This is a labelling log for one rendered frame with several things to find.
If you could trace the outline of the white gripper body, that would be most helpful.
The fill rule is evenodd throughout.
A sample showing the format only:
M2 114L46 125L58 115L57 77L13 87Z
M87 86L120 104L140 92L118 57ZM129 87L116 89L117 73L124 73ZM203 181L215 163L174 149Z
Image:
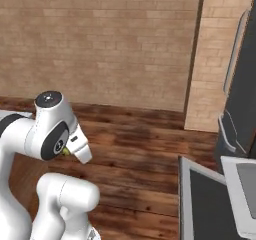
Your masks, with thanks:
M92 153L88 144L74 152L74 156L82 163L86 164L92 159Z

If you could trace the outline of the white oven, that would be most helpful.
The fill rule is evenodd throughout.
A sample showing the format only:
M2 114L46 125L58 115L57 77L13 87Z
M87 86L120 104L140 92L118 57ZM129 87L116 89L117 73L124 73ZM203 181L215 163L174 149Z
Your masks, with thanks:
M256 240L256 160L222 156L221 163L237 232Z

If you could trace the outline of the dark grey fridge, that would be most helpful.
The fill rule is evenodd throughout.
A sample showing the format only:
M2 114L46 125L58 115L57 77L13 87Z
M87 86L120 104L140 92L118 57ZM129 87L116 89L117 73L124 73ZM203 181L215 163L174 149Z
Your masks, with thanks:
M251 2L224 110L247 130L248 153L242 158L256 158L256 0ZM225 155L221 155L215 145L214 158L219 173L223 173L222 156Z

